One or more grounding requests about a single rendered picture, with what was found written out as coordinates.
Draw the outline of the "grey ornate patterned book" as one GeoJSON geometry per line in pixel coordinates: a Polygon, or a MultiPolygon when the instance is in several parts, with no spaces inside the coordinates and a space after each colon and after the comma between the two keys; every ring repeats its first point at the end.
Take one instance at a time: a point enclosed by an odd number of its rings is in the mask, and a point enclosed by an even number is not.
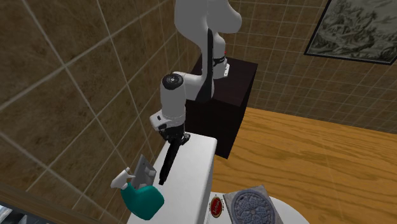
{"type": "Polygon", "coordinates": [[[223,195],[232,224],[284,224],[263,185],[223,195]]]}

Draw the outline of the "teal spray bottle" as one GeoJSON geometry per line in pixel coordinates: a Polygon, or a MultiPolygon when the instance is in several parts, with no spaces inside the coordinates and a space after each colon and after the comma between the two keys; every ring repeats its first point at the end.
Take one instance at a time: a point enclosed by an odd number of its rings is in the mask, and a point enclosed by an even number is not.
{"type": "Polygon", "coordinates": [[[129,167],[126,167],[115,177],[110,187],[119,188],[122,199],[127,209],[142,220],[150,220],[164,205],[165,199],[160,191],[153,185],[135,189],[128,179],[136,176],[129,174],[129,167]]]}

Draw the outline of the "red oval tin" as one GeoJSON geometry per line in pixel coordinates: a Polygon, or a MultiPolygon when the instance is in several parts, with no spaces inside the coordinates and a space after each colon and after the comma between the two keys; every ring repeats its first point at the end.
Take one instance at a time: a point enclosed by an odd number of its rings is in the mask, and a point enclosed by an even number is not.
{"type": "Polygon", "coordinates": [[[222,199],[215,195],[212,197],[209,204],[209,213],[213,218],[219,218],[223,212],[223,201],[222,199]]]}

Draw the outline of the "black-framed grey wall picture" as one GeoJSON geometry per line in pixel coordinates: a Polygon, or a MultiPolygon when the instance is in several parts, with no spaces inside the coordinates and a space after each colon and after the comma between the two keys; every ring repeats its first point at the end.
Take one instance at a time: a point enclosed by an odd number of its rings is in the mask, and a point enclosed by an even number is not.
{"type": "Polygon", "coordinates": [[[397,0],[328,0],[304,54],[392,65],[397,0]]]}

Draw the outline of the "dark robot stand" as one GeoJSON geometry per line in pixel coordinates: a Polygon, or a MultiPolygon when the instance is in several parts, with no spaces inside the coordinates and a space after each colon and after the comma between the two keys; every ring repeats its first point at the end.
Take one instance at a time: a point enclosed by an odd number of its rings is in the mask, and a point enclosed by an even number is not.
{"type": "Polygon", "coordinates": [[[228,158],[242,123],[258,65],[229,58],[226,78],[214,80],[206,103],[186,102],[185,130],[217,139],[215,154],[228,158]]]}

